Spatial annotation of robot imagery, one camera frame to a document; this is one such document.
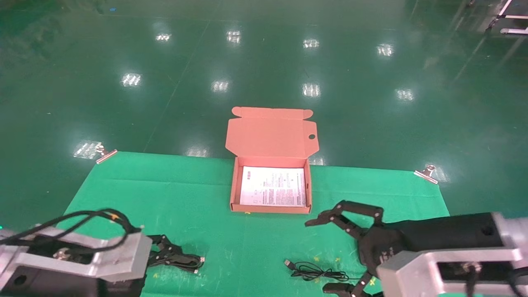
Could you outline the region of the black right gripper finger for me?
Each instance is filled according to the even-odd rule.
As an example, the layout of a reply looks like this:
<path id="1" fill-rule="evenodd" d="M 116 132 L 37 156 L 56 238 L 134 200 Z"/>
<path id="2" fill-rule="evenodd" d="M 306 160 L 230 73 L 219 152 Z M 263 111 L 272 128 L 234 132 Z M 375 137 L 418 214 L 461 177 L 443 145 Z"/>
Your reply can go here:
<path id="1" fill-rule="evenodd" d="M 319 213 L 315 219 L 306 221 L 305 227 L 313 227 L 332 223 L 345 231 L 347 235 L 351 236 L 355 240 L 364 238 L 367 235 L 369 229 L 360 227 L 358 224 L 355 224 L 353 221 L 349 220 L 344 215 L 345 212 L 373 218 L 373 224 L 371 227 L 384 226 L 382 221 L 384 209 L 382 207 L 342 200 L 332 209 Z"/>
<path id="2" fill-rule="evenodd" d="M 370 295 L 364 291 L 372 278 L 372 274 L 365 272 L 356 285 L 348 283 L 328 283 L 323 286 L 323 292 L 338 297 L 377 297 L 378 293 Z"/>

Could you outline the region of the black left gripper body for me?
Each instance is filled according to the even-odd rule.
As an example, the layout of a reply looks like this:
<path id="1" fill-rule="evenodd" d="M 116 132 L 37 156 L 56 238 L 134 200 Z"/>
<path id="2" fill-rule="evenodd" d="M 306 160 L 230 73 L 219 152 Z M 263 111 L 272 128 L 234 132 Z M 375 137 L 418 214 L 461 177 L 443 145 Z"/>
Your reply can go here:
<path id="1" fill-rule="evenodd" d="M 97 279 L 98 297 L 140 297 L 145 286 L 147 277 L 146 270 L 143 276 L 138 279 L 110 282 Z"/>

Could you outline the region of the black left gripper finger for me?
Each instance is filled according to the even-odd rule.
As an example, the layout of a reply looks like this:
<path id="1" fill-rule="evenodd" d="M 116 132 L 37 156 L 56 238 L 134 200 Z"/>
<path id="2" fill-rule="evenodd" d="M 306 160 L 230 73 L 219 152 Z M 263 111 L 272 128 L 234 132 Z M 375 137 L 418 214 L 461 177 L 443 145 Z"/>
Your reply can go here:
<path id="1" fill-rule="evenodd" d="M 180 254 L 180 246 L 173 244 L 166 235 L 149 235 L 151 244 L 156 248 L 151 248 L 150 254 Z"/>
<path id="2" fill-rule="evenodd" d="M 147 268 L 165 265 L 181 266 L 183 254 L 181 252 L 150 252 Z"/>

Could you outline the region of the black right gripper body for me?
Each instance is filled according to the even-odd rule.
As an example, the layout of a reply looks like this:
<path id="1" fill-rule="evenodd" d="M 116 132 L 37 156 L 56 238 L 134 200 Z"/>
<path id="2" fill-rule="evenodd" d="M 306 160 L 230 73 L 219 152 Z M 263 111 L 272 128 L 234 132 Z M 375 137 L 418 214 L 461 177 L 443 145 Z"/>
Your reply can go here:
<path id="1" fill-rule="evenodd" d="M 491 213 L 382 222 L 358 240 L 360 263 L 375 269 L 401 251 L 502 248 Z"/>

